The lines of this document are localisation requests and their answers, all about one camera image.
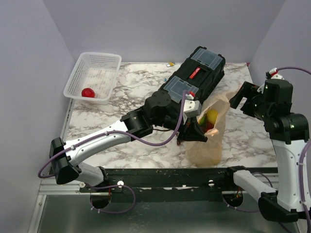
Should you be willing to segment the translucent orange plastic bag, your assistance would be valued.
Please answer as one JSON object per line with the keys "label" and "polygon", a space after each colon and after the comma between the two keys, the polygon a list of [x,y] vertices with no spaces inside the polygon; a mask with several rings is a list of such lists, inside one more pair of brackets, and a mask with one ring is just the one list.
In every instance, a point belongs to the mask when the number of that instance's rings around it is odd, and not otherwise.
{"label": "translucent orange plastic bag", "polygon": [[227,91],[219,94],[212,94],[203,103],[202,113],[197,117],[197,122],[210,109],[216,110],[219,114],[214,128],[205,134],[207,142],[185,142],[185,156],[187,160],[198,167],[210,167],[220,163],[222,158],[222,141],[225,133],[226,114],[230,109],[230,99],[237,91]]}

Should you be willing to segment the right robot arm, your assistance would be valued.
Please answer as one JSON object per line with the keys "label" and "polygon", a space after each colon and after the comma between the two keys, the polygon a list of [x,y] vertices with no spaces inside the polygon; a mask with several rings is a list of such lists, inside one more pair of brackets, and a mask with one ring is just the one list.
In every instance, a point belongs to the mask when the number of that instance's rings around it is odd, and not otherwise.
{"label": "right robot arm", "polygon": [[309,124],[304,115],[291,112],[292,95],[293,86],[288,81],[267,79],[263,87],[244,82],[229,101],[236,109],[246,98],[241,111],[263,121],[276,154],[278,189],[241,166],[228,169],[224,186],[229,190],[241,187],[257,201],[266,220],[281,223],[306,219],[311,212],[308,172],[302,162],[302,150],[310,138]]}

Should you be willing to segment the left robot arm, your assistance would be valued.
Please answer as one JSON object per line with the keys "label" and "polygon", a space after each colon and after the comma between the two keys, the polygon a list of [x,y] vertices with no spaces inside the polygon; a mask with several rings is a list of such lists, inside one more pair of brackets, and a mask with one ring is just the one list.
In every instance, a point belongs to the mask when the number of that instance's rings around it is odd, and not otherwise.
{"label": "left robot arm", "polygon": [[[181,141],[206,142],[207,137],[196,119],[205,100],[206,97],[190,91],[182,91],[176,98],[168,91],[158,90],[141,107],[102,130],[73,141],[65,142],[56,138],[51,142],[50,149],[52,176],[57,184],[77,180],[102,192],[108,185],[104,169],[85,163],[86,159],[101,151],[132,141],[160,147],[168,144],[176,135]],[[162,126],[173,133],[159,143],[143,140],[153,133],[155,126]]]}

